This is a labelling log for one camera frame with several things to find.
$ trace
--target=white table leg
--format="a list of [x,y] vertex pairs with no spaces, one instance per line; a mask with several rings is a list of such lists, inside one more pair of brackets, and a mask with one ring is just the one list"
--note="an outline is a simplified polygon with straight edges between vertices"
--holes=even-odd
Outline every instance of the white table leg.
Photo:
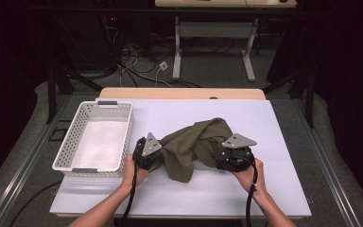
[[176,54],[175,61],[173,63],[173,79],[179,79],[181,77],[182,66],[182,51],[181,51],[181,36],[179,28],[179,17],[175,20],[175,40],[176,40]]
[[254,75],[254,71],[252,70],[252,65],[251,65],[251,61],[250,61],[250,52],[252,50],[252,43],[254,42],[256,29],[257,29],[256,26],[251,25],[250,37],[249,37],[249,41],[247,42],[246,50],[241,51],[241,55],[243,57],[243,62],[244,62],[244,67],[246,68],[247,77],[250,82],[255,81],[255,75]]

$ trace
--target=human arm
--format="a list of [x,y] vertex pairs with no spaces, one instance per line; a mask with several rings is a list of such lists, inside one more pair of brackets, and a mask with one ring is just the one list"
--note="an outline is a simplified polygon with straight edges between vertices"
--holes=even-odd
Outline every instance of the human arm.
[[[130,194],[132,179],[134,176],[134,162],[132,155],[127,155],[124,159],[122,183],[102,202],[91,208],[82,216],[78,217],[69,226],[104,226],[119,205]],[[139,169],[137,172],[137,185],[147,176],[148,170]]]
[[[264,164],[260,160],[255,159],[255,166],[258,171],[258,179],[256,183],[256,191],[254,191],[252,194],[252,198],[264,213],[269,225],[272,227],[296,226],[285,215],[285,213],[283,213],[283,211],[279,208],[279,206],[268,193],[265,185]],[[232,174],[235,176],[235,178],[237,178],[237,180],[247,192],[250,191],[252,185],[253,173],[254,169],[252,166],[241,172],[232,172]]]

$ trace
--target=human hand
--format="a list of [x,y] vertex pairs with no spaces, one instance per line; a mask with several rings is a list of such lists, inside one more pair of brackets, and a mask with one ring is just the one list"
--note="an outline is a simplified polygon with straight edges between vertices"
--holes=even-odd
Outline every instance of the human hand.
[[[267,192],[267,188],[265,186],[265,176],[264,176],[264,163],[261,162],[259,159],[255,159],[255,166],[258,172],[258,179],[256,183],[256,190],[252,194],[252,197],[257,200],[265,196]],[[250,192],[250,188],[252,186],[253,175],[254,175],[254,168],[249,166],[247,169],[240,171],[240,172],[231,172],[235,178],[240,182],[243,188]]]
[[[148,173],[149,170],[145,170],[142,168],[138,169],[136,186],[138,186],[140,183],[144,181]],[[134,161],[132,160],[132,155],[128,154],[124,158],[122,185],[131,189],[133,177],[134,177]]]

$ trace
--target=gray carpet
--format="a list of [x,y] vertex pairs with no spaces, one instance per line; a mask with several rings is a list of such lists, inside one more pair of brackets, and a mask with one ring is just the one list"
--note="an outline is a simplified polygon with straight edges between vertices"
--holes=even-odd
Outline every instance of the gray carpet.
[[[259,56],[251,55],[251,62],[257,81],[248,82],[244,74],[243,61],[241,60],[239,51],[244,48],[245,41],[236,40],[230,50],[226,53],[216,53],[214,46],[223,44],[223,50],[229,47],[225,46],[224,40],[187,40],[184,46],[188,46],[183,52],[181,60],[181,80],[194,82],[201,87],[231,87],[231,88],[264,88],[267,86],[265,80],[269,66],[273,59],[275,49],[279,42],[279,38],[269,37],[264,38],[262,49]],[[168,48],[157,46],[153,52],[153,57],[157,59],[166,56],[169,53]],[[132,64],[133,58],[125,62],[126,65]],[[169,68],[159,74],[159,79],[166,81],[171,80],[173,56],[165,58]],[[141,57],[134,65],[137,70],[147,70],[151,67],[153,61],[147,57]],[[155,76],[155,71],[144,74],[150,77]],[[120,86],[120,74],[96,80],[102,86]],[[141,87],[153,87],[154,83],[143,79],[135,78],[137,84]],[[8,215],[4,214],[0,218],[2,226],[8,226],[14,215],[36,192],[47,185],[62,179],[62,173],[52,170],[52,162],[58,152],[60,141],[48,141],[52,130],[55,127],[58,129],[66,128],[69,124],[68,120],[73,118],[78,104],[83,100],[94,100],[97,97],[97,92],[84,84],[73,81],[77,88],[73,96],[63,96],[58,93],[58,97],[62,97],[59,101],[60,110],[62,111],[57,118],[57,121],[51,126],[45,126],[44,122],[47,119],[47,95],[46,85],[43,84],[37,89],[39,95],[39,104],[35,109],[30,122],[19,139],[13,151],[9,155],[0,170],[0,200],[5,193],[6,188],[10,185],[11,179],[16,175],[19,167],[22,167],[24,160],[33,150],[39,151],[39,156],[36,157],[35,166],[33,166],[28,176],[26,183],[22,185],[22,190],[10,207],[8,205]],[[126,74],[122,76],[123,86],[134,86],[132,80]],[[164,84],[159,84],[159,87],[165,87]],[[298,226],[346,226],[346,223],[337,206],[334,195],[327,183],[320,164],[316,158],[316,148],[306,131],[306,127],[300,119],[300,112],[294,106],[294,100],[290,100],[286,91],[289,85],[278,88],[267,98],[271,100],[274,111],[280,123],[287,147],[291,158],[298,172],[299,179],[306,196],[312,198],[313,203],[310,204],[310,209],[313,216],[311,218],[303,218],[295,220]],[[327,156],[335,169],[335,172],[340,179],[340,182],[347,193],[348,200],[352,203],[353,209],[357,214],[361,226],[363,226],[363,191],[358,186],[353,174],[347,166],[341,161],[334,144],[333,132],[330,128],[326,105],[323,100],[316,96],[314,102],[314,122],[315,132],[319,137],[322,146],[324,147]],[[52,135],[52,139],[61,137],[58,132]],[[59,218],[49,213],[49,208],[54,199],[51,191],[55,188],[49,188],[41,195],[36,197],[21,216],[15,222],[14,226],[64,226],[70,223],[73,218]],[[254,226],[264,226],[262,219],[254,220]],[[225,223],[189,221],[185,222],[188,226],[222,226]],[[227,222],[228,226],[235,226],[233,220]],[[155,221],[155,223],[146,223],[146,226],[169,226],[174,225],[169,222]]]

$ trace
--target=table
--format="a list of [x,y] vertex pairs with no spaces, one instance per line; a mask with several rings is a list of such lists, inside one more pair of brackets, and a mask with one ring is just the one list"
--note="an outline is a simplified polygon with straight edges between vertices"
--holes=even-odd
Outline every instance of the table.
[[[221,99],[207,99],[214,96]],[[264,161],[268,191],[282,210],[291,218],[311,216],[273,109],[260,90],[106,88],[100,98],[132,102],[134,126],[129,151],[148,132],[160,139],[186,123],[224,118],[233,132],[258,143],[252,152]],[[82,214],[107,197],[120,181],[65,176],[50,212]],[[136,190],[130,218],[244,218],[246,199],[247,192],[232,174],[196,161],[189,183],[170,180],[164,167],[150,173]],[[116,216],[123,214],[127,202],[121,204]],[[251,214],[263,216],[255,202]]]
[[[279,0],[155,0],[156,7],[167,8],[255,8],[255,9],[288,9],[295,8],[295,0],[287,0],[285,3]],[[176,16],[175,21],[175,60],[173,63],[173,79],[181,76],[182,50],[180,37],[228,37],[248,38],[245,50],[241,51],[244,67],[249,81],[255,81],[255,75],[250,61],[252,43],[257,33],[260,22],[254,23],[213,23],[213,22],[181,22]]]

